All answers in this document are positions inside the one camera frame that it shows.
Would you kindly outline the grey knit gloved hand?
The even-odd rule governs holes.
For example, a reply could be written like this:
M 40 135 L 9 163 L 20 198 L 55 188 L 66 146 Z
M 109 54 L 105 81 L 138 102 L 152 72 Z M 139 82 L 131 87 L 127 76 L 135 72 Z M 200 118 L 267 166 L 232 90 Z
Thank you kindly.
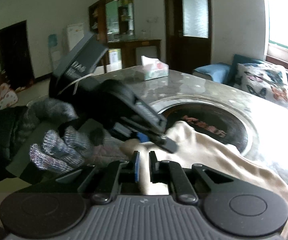
M 23 119 L 20 139 L 27 139 L 42 123 L 52 126 L 42 133 L 41 142 L 30 146 L 30 161 L 39 169 L 64 174 L 82 165 L 107 166 L 128 160 L 102 125 L 79 118 L 72 105 L 46 98 L 32 102 Z

